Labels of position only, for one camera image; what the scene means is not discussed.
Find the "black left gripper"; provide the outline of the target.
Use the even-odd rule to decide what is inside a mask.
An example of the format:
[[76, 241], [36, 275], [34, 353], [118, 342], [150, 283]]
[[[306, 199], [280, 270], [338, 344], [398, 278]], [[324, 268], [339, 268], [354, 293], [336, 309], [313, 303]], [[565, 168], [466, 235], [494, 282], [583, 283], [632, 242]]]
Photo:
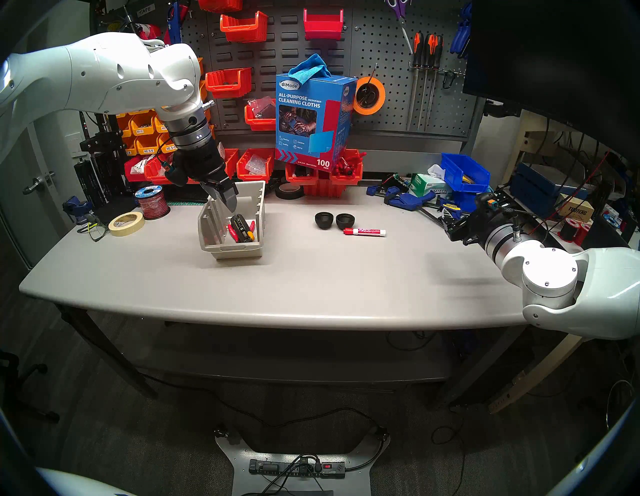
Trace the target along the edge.
[[201, 183], [211, 199], [220, 200], [231, 213], [236, 212], [238, 189], [232, 179], [227, 179], [225, 161], [215, 141], [198, 148], [177, 149], [177, 185], [185, 186], [189, 179]]

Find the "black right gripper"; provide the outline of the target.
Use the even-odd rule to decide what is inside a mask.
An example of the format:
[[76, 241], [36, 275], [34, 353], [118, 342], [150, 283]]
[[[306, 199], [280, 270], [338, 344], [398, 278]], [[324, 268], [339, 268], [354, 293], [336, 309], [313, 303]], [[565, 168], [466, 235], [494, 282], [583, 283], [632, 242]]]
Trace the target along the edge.
[[485, 247], [492, 232], [509, 225], [509, 217], [500, 207], [500, 198], [495, 193], [478, 194], [475, 211], [462, 214], [460, 218], [446, 217], [445, 230], [452, 242], [461, 241], [465, 246], [476, 242]]

